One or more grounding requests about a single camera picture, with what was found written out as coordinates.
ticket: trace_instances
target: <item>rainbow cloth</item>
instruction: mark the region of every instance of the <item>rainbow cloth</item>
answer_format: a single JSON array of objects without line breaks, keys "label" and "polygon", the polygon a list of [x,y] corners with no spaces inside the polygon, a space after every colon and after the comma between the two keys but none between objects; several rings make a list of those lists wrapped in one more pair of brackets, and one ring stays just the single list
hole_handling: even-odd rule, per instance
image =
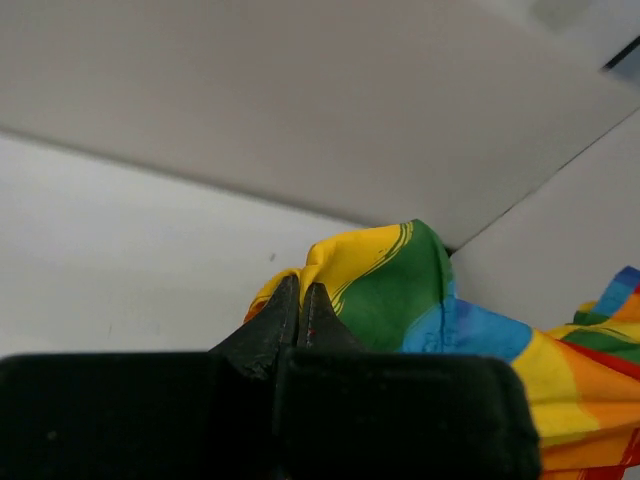
[{"label": "rainbow cloth", "polygon": [[543,333],[457,299],[439,238],[413,221],[314,245],[306,266],[265,285],[246,320],[290,274],[301,303],[311,283],[323,283],[340,320],[372,350],[509,362],[542,439],[545,480],[620,479],[640,463],[640,271],[625,268],[573,323]]}]

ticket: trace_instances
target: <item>rainbow flag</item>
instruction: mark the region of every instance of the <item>rainbow flag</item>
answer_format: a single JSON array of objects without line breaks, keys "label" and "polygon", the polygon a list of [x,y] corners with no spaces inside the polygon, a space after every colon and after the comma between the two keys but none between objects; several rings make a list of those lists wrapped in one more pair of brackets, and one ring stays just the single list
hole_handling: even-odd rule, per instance
[{"label": "rainbow flag", "polygon": [[540,332],[456,298],[449,258],[424,223],[344,233],[314,245],[300,304],[323,283],[340,320],[381,352],[476,354],[511,364],[541,437],[545,480],[616,480],[640,464],[640,271],[627,267],[571,324]]}]

